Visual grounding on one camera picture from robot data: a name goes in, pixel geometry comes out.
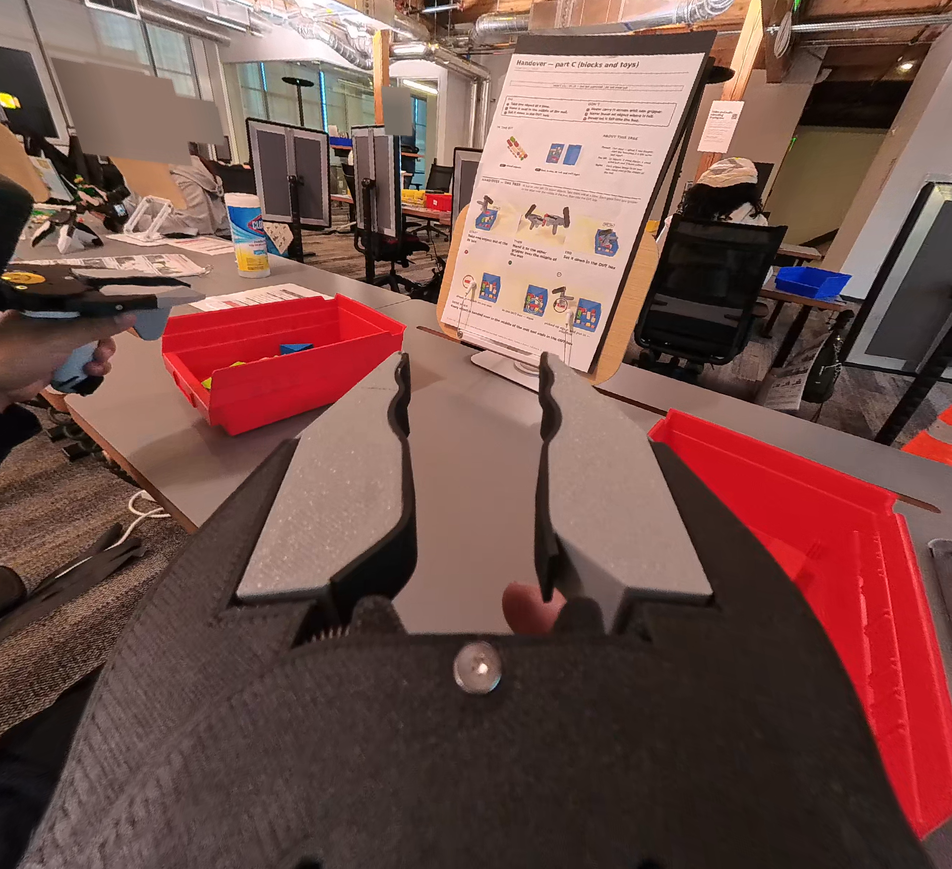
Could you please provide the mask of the black and white folding stand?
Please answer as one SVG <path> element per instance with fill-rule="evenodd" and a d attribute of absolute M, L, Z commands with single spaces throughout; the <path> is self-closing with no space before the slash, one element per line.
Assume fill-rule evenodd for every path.
<path fill-rule="evenodd" d="M 30 216 L 29 242 L 34 248 L 48 242 L 64 256 L 104 246 L 103 239 L 80 220 L 77 209 L 66 207 L 35 207 Z"/>

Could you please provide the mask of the blue plastic bin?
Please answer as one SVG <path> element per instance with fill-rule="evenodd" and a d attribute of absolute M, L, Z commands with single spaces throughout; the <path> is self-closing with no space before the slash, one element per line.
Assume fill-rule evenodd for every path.
<path fill-rule="evenodd" d="M 838 298 L 851 280 L 851 275 L 823 268 L 806 266 L 778 268 L 775 290 L 810 300 L 830 301 Z"/>

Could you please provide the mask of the black wall monitor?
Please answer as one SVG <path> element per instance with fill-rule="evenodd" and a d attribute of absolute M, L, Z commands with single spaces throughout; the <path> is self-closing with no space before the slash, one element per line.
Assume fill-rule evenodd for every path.
<path fill-rule="evenodd" d="M 29 52 L 1 48 L 1 97 L 2 114 L 14 134 L 58 137 L 54 116 Z"/>

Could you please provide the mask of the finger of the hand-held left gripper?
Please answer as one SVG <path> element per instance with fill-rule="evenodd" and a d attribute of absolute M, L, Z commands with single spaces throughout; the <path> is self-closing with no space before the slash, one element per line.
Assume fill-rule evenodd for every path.
<path fill-rule="evenodd" d="M 193 288 L 112 288 L 112 302 L 135 316 L 131 330 L 142 340 L 159 340 L 174 307 L 204 300 Z"/>
<path fill-rule="evenodd" d="M 181 278 L 141 270 L 110 268 L 70 268 L 70 274 L 89 290 L 98 291 L 176 291 L 191 290 Z"/>

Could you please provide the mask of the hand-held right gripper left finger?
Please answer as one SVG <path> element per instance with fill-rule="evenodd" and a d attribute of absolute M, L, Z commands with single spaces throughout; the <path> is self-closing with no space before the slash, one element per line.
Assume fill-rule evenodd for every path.
<path fill-rule="evenodd" d="M 397 352 L 308 426 L 237 587 L 244 603 L 393 600 L 417 564 L 409 405 Z"/>

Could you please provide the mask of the disinfecting wipes canister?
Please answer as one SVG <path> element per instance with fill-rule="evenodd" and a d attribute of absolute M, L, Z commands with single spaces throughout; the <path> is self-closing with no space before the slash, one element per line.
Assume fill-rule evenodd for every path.
<path fill-rule="evenodd" d="M 226 193 L 224 201 L 239 275 L 250 279 L 267 278 L 270 275 L 268 236 L 258 196 Z"/>

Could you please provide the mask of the person's left forearm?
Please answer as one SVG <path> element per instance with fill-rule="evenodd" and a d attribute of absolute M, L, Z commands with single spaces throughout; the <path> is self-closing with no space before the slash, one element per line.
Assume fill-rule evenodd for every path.
<path fill-rule="evenodd" d="M 1 401 L 1 463 L 10 452 L 42 430 L 38 416 L 30 408 L 37 393 L 35 391 L 16 394 L 18 399 L 2 395 Z"/>

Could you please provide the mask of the person's left hand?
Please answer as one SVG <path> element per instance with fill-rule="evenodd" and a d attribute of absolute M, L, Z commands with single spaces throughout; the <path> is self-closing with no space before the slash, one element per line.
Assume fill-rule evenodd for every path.
<path fill-rule="evenodd" d="M 134 314 L 107 318 L 42 319 L 17 311 L 1 318 L 1 411 L 32 399 L 53 379 L 71 353 L 96 342 L 85 364 L 90 377 L 104 377 L 112 369 L 116 350 L 113 336 L 135 324 Z"/>

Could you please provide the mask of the white paper with red print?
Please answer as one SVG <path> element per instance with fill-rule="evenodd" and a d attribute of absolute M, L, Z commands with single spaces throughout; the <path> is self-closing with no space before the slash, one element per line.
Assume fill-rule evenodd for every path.
<path fill-rule="evenodd" d="M 273 284 L 260 288 L 233 292 L 225 295 L 211 296 L 202 301 L 192 302 L 191 305 L 203 312 L 231 310 L 262 304 L 281 303 L 304 299 L 322 298 L 332 300 L 333 294 L 317 292 L 296 284 Z"/>

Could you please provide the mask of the grey panel board on stand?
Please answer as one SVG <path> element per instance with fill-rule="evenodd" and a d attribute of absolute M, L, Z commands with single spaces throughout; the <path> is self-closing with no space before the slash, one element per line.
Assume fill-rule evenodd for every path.
<path fill-rule="evenodd" d="M 331 227 L 328 136 L 251 117 L 244 125 L 263 231 L 274 253 L 302 263 L 303 232 Z"/>
<path fill-rule="evenodd" d="M 456 224 L 461 211 L 470 203 L 479 171 L 482 149 L 456 147 L 453 151 L 450 225 Z"/>
<path fill-rule="evenodd" d="M 923 185 L 840 349 L 845 365 L 910 377 L 875 436 L 891 446 L 932 388 L 950 380 L 951 184 Z"/>
<path fill-rule="evenodd" d="M 401 150 L 382 125 L 351 128 L 353 198 L 358 229 L 397 238 L 402 219 Z"/>

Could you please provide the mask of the instruction poster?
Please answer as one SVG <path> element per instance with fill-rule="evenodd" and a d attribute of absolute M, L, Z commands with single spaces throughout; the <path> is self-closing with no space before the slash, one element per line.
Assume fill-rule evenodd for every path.
<path fill-rule="evenodd" d="M 593 376 L 716 35 L 523 35 L 453 236 L 440 326 Z"/>

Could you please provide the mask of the black floor lamp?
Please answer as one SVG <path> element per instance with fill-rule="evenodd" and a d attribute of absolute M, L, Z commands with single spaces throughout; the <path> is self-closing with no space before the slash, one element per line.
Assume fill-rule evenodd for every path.
<path fill-rule="evenodd" d="M 312 89 L 314 87 L 314 82 L 307 78 L 287 75 L 282 77 L 282 82 L 295 90 L 299 125 L 301 127 L 306 127 L 303 113 L 303 90 Z"/>

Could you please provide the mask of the red plastic bin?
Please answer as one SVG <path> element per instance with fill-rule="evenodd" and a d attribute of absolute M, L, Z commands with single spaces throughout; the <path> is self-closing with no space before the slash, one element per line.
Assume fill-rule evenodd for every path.
<path fill-rule="evenodd" d="M 649 432 L 771 553 L 848 673 L 900 806 L 924 839 L 951 814 L 951 707 L 897 495 L 680 411 Z"/>
<path fill-rule="evenodd" d="M 162 355 L 184 398 L 235 436 L 335 403 L 402 350 L 405 330 L 338 294 L 173 317 Z M 282 343 L 314 349 L 279 355 Z"/>

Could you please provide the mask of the white wall notice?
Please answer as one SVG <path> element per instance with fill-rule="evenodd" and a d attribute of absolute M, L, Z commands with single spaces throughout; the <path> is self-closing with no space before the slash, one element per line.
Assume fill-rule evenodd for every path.
<path fill-rule="evenodd" d="M 697 150 L 700 153 L 727 153 L 740 123 L 743 109 L 743 100 L 713 101 Z"/>

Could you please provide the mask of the clear acrylic stand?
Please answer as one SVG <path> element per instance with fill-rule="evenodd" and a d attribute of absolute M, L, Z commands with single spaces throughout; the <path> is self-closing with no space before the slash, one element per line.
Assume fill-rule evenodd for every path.
<path fill-rule="evenodd" d="M 173 203 L 157 196 L 144 196 L 128 217 L 122 234 L 133 243 L 149 244 L 163 240 L 162 228 L 173 213 Z"/>

